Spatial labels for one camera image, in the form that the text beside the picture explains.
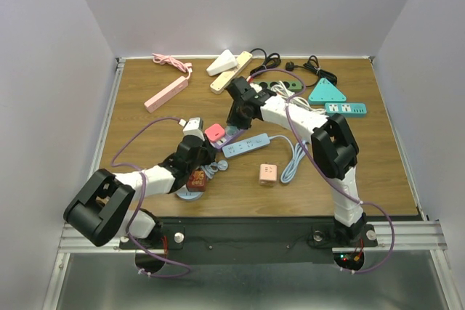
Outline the dark red cube socket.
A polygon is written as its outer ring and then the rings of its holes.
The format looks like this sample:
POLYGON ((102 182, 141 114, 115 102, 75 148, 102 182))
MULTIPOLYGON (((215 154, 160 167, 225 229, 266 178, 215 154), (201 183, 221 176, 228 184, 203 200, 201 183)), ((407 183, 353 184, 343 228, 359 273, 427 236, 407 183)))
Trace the dark red cube socket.
POLYGON ((187 183, 186 187, 189 192, 204 192, 206 189, 208 177, 203 170, 196 170, 194 171, 187 183))

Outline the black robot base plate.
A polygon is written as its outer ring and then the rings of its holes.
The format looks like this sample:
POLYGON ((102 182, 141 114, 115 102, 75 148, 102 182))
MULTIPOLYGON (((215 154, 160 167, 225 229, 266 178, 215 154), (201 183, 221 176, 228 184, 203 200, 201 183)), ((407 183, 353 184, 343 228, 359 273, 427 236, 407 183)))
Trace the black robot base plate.
POLYGON ((324 217, 229 217, 164 218, 154 238, 143 240, 146 248, 167 253, 184 264, 333 263, 333 252, 372 248, 373 230, 365 225, 353 240, 344 236, 329 216, 324 217))

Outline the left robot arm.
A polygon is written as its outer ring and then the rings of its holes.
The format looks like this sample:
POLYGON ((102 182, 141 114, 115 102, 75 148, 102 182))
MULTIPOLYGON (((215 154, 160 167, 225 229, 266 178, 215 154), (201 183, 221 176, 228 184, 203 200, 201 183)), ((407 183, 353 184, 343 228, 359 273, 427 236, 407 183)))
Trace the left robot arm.
POLYGON ((66 207, 63 218, 93 245, 100 247, 125 234, 133 200, 143 195, 170 194, 183 188, 192 173, 215 161, 207 140, 184 136, 177 150, 152 168, 113 174, 95 171, 66 207))

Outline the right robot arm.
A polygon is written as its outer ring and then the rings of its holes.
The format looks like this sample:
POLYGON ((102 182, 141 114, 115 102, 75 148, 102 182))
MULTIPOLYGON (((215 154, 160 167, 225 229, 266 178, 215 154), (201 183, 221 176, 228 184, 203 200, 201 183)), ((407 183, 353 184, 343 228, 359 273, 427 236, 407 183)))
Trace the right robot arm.
POLYGON ((226 91, 232 97, 227 125, 249 129, 258 119, 293 132, 331 187, 336 240, 343 245, 358 240, 366 224, 355 179, 359 147, 345 117, 315 113, 244 77, 234 78, 226 91))

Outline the teal cube adapter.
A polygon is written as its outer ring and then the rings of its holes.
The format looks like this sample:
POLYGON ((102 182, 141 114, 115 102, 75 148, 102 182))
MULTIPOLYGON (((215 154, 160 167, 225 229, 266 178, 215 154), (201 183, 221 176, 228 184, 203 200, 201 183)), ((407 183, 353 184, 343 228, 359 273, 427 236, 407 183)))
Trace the teal cube adapter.
POLYGON ((227 135, 235 134, 238 131, 238 128, 235 126, 227 126, 225 132, 227 135))

